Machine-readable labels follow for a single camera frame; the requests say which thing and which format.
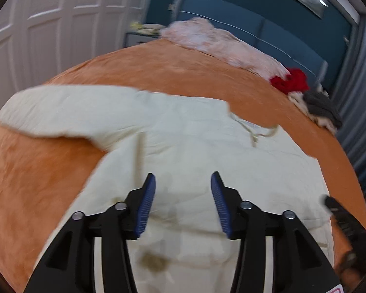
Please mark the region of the blue upholstered headboard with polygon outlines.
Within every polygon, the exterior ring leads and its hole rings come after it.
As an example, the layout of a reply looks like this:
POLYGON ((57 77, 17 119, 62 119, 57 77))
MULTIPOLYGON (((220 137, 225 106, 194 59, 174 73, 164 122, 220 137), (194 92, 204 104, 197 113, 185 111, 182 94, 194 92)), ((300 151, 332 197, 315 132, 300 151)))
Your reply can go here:
POLYGON ((272 56, 283 66, 299 68, 310 87, 324 81, 328 63, 289 31, 248 9, 223 0, 174 0, 170 20, 207 19, 215 28, 231 34, 272 56))

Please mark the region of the bedside table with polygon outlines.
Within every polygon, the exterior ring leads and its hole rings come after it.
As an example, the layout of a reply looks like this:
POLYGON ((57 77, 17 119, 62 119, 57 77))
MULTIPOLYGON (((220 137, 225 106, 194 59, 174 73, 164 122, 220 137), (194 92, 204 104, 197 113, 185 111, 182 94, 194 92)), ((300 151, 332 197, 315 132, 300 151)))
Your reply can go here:
POLYGON ((153 40, 157 40, 159 35, 146 35, 137 32, 127 32, 123 41, 123 48, 144 44, 153 40))

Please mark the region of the orange plush bedspread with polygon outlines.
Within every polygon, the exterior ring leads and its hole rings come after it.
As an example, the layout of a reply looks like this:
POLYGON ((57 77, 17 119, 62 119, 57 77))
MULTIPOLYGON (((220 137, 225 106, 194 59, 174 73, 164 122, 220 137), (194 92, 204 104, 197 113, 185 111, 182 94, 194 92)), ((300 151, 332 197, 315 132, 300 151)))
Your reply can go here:
MULTIPOLYGON (((280 125, 319 161, 329 192, 366 228, 366 203, 344 150, 264 79, 160 39, 98 56, 51 84, 121 85, 227 101, 260 126, 280 125)), ((0 126, 0 272, 22 292, 45 241, 103 153, 81 139, 35 139, 0 126)))

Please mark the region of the white panelled wardrobe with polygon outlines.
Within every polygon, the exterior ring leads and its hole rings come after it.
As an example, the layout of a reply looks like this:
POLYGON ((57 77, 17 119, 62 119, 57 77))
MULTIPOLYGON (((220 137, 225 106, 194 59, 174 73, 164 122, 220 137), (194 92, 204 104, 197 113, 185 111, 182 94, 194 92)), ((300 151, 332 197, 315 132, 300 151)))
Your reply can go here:
POLYGON ((0 109, 16 92, 123 47, 150 0, 7 0, 0 10, 0 109))

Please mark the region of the cream quilted garment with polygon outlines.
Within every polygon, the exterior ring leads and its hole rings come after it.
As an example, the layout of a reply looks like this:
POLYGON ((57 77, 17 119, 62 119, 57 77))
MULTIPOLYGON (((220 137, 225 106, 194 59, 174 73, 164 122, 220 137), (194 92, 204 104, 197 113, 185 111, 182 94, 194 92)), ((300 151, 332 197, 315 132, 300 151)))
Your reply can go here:
POLYGON ((106 152, 69 212, 103 212, 154 174, 147 227, 129 243, 139 292, 229 291, 239 244, 221 230, 210 188, 214 172, 265 212, 294 211, 326 257, 334 258, 318 160, 282 127, 243 120, 225 101, 50 85, 14 94, 0 123, 33 137, 86 138, 106 152))

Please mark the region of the grey blue curtain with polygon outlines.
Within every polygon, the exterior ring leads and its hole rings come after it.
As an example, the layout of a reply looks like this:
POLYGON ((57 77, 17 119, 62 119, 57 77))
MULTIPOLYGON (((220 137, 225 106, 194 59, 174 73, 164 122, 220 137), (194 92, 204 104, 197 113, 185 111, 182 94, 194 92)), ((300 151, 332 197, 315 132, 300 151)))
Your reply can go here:
POLYGON ((336 137, 356 172, 366 201, 366 16, 352 29, 332 100, 343 118, 336 137))

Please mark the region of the yellow white cloth on nightstand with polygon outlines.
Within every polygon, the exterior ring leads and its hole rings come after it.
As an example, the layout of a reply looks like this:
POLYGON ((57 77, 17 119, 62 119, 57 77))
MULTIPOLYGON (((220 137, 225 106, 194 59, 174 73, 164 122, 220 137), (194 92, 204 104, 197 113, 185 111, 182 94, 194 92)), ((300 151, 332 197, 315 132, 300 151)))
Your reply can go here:
POLYGON ((129 25, 130 31, 136 34, 142 34, 146 36, 159 35, 162 29, 166 27, 161 24, 141 24, 140 22, 132 22, 129 25))

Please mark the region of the pink floral quilt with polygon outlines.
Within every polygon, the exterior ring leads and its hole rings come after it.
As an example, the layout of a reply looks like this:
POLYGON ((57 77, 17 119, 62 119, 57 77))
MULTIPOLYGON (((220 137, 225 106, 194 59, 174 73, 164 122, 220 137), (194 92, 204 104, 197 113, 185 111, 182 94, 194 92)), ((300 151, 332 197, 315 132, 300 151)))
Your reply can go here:
POLYGON ((161 37, 179 46, 213 56, 233 67, 242 68, 267 81, 273 77, 285 78, 289 71, 278 60, 229 31, 215 28, 207 19, 194 17, 175 21, 161 29, 161 37))

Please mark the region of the red garment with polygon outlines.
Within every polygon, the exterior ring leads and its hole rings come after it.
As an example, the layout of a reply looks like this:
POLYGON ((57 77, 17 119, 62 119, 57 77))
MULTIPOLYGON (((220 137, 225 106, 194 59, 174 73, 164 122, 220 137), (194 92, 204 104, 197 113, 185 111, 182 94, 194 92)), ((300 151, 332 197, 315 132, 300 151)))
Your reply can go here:
POLYGON ((283 94, 290 92, 306 92, 309 90, 306 74, 298 68, 288 68, 289 74, 284 78, 275 76, 271 78, 270 84, 283 94))

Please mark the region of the dark grey knit sweater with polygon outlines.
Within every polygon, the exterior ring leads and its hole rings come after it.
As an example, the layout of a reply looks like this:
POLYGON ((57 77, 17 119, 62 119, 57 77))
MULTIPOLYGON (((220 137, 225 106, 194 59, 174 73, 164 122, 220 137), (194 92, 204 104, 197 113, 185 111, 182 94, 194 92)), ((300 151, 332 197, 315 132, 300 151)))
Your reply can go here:
POLYGON ((303 100, 311 115, 328 118, 336 129, 342 127, 342 117, 338 113, 336 106, 324 93, 309 90, 304 92, 303 100))

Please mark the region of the cream white garment pile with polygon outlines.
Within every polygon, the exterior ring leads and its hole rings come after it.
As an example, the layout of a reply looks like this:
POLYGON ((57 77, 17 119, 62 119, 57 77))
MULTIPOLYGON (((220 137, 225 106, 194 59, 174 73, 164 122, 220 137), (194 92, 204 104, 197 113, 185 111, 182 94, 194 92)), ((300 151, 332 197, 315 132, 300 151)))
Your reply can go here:
POLYGON ((321 84, 315 89, 304 93, 299 91, 290 92, 287 98, 311 121, 319 127, 326 128, 332 135, 343 126, 343 119, 340 116, 335 104, 329 98, 328 92, 321 84))

